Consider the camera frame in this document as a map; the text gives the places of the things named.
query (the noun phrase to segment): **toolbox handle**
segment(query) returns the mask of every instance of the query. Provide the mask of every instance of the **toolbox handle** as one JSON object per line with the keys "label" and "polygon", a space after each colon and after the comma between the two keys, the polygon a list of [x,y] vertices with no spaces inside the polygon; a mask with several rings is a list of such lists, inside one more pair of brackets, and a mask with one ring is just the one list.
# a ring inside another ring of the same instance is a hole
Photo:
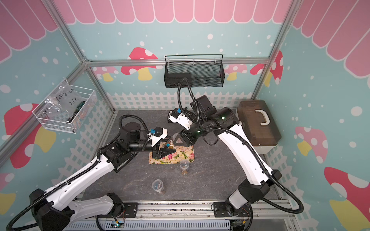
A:
{"label": "toolbox handle", "polygon": [[261,126],[266,126],[266,125],[270,124],[269,116],[267,115],[267,113],[264,110],[256,109],[256,112],[260,112],[263,115],[263,117],[266,121],[264,123],[261,123]]}

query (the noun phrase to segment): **black wire basket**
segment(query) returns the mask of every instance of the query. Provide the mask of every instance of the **black wire basket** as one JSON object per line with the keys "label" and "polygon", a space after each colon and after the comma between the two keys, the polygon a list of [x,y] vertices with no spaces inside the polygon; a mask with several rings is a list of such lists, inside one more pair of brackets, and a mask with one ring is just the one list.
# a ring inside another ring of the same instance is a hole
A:
{"label": "black wire basket", "polygon": [[166,88],[177,88],[183,78],[187,78],[190,86],[195,88],[223,86],[223,55],[167,55],[164,58]]}

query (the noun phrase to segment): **plastic bag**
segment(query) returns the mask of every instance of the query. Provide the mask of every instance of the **plastic bag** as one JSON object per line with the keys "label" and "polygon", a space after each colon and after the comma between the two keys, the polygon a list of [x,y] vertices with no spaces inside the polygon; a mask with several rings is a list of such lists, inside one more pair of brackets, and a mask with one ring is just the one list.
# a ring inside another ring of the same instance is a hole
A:
{"label": "plastic bag", "polygon": [[85,100],[79,95],[67,81],[61,82],[55,90],[46,98],[46,110],[43,111],[49,118],[53,118],[66,111],[73,116],[76,108]]}

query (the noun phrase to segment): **wire mesh basket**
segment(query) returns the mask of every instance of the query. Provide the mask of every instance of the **wire mesh basket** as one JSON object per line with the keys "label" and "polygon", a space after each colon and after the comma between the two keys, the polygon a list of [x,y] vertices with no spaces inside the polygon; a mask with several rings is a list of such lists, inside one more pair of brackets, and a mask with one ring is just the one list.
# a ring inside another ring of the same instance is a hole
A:
{"label": "wire mesh basket", "polygon": [[166,88],[177,88],[183,78],[191,87],[223,86],[225,72],[222,65],[223,55],[167,55],[164,83]]}
{"label": "wire mesh basket", "polygon": [[50,118],[48,116],[50,103],[45,103],[45,101],[53,92],[56,91],[57,87],[54,88],[54,90],[32,111],[45,129],[76,133],[98,101],[95,90],[74,85],[71,85],[71,87],[73,87],[74,90],[85,100],[84,105],[69,123],[66,121],[71,117],[71,114],[66,110],[60,110],[56,116]]}

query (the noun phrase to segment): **gray stone countertop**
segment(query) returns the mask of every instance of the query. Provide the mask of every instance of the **gray stone countertop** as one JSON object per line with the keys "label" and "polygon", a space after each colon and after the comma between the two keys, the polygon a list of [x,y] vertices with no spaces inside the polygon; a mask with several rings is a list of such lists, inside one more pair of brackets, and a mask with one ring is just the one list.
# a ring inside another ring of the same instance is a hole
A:
{"label": "gray stone countertop", "polygon": [[[125,114],[137,115],[144,120],[148,129],[159,126],[166,128],[169,135],[180,132],[179,124],[167,123],[169,110],[118,111],[107,142],[118,134],[118,119]],[[126,118],[123,124],[138,122]],[[209,143],[216,140],[210,133],[206,136]],[[194,145],[194,162],[190,163],[188,175],[182,175],[179,164],[154,164],[148,162],[149,152],[140,152],[120,172],[104,175],[91,186],[83,200],[93,199],[116,193],[123,201],[142,200],[225,200],[246,179],[245,173],[226,144],[221,140],[209,146],[203,139]],[[166,188],[165,195],[159,195],[152,189],[152,182],[161,179]],[[278,199],[276,190],[271,187],[267,199]]]}

